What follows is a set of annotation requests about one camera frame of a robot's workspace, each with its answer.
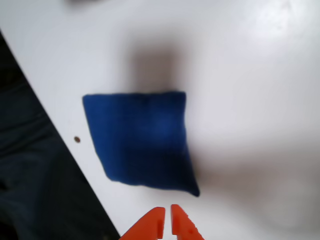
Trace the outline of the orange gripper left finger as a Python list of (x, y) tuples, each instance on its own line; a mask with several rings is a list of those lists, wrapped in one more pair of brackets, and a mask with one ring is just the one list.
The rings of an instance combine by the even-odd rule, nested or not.
[(120, 240), (159, 240), (164, 235), (165, 208), (155, 207), (141, 217)]

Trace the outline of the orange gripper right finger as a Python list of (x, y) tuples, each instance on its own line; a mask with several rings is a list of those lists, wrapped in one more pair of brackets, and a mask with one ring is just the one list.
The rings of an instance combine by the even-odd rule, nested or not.
[(171, 231), (177, 240), (204, 240), (195, 224), (178, 204), (172, 204), (170, 211)]

